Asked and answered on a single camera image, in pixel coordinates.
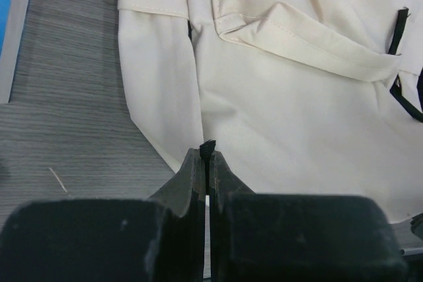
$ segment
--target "gray tabletop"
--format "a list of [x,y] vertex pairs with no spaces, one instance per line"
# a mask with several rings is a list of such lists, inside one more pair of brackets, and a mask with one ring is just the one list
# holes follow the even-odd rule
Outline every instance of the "gray tabletop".
[[[173,175],[129,117],[116,7],[30,0],[11,103],[0,105],[0,227],[25,201],[148,197]],[[422,245],[407,224],[395,229],[403,247]]]

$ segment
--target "cream-colored garment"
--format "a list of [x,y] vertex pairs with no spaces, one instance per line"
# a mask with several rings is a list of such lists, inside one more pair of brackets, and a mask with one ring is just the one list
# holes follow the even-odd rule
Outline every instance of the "cream-colored garment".
[[[357,194],[423,211],[420,0],[119,0],[132,120],[173,170],[206,139],[256,192]],[[410,9],[398,55],[397,12]],[[188,20],[193,27],[188,38]]]

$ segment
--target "white cloth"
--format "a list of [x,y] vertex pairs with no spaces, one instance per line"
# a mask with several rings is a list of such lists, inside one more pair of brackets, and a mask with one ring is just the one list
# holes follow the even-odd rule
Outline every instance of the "white cloth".
[[256,192],[364,195],[407,219],[423,211],[423,123],[389,88],[399,74],[421,109],[420,1],[119,0],[132,120],[175,171],[216,139]]

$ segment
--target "wood grain surface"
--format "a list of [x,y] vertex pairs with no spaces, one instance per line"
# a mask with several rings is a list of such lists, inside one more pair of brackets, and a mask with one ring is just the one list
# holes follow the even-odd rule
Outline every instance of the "wood grain surface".
[[[30,0],[11,103],[0,105],[0,226],[29,200],[148,197],[173,175],[128,114],[116,7]],[[403,247],[422,245],[406,223],[394,229]]]

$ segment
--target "wooden floor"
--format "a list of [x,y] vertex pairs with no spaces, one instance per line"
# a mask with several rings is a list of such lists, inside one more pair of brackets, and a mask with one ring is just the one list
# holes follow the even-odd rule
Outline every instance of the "wooden floor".
[[[25,201],[147,197],[173,175],[129,117],[116,6],[30,0],[11,103],[0,105],[0,226]],[[403,247],[422,245],[407,224],[395,229]]]

